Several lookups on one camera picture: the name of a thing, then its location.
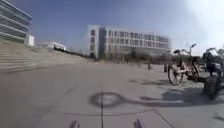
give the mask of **bicycle wheel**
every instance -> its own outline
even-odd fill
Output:
[[[173,85],[179,85],[183,80],[183,74],[177,73],[178,70],[181,70],[180,67],[175,65],[169,65],[168,67],[168,79]]]
[[[195,65],[193,65],[193,68],[192,68],[192,77],[195,82],[199,81],[199,71]]]

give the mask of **glass building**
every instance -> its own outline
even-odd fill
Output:
[[[0,0],[0,41],[24,43],[32,17],[5,0]]]
[[[170,39],[155,33],[90,25],[87,38],[89,55],[95,58],[123,58],[133,50],[151,56],[170,53]]]

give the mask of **bicycle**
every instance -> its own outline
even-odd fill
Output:
[[[197,60],[191,55],[191,50],[195,46],[196,44],[191,45],[189,51],[186,49],[177,49],[174,51],[174,54],[178,55],[179,61],[177,64],[169,64],[168,66],[168,79],[171,84],[179,85],[182,82],[184,75],[194,81],[198,81],[199,71],[195,64]],[[186,62],[182,57],[183,52],[187,54],[187,60],[185,60]]]

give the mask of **blue sky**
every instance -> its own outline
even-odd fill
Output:
[[[172,48],[197,43],[195,54],[224,44],[222,0],[11,0],[33,17],[36,42],[86,49],[88,25],[155,32]]]

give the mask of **ground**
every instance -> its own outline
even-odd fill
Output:
[[[0,127],[134,128],[137,119],[146,128],[223,127],[222,96],[209,101],[201,89],[186,79],[172,86],[158,65],[80,63],[2,74]]]

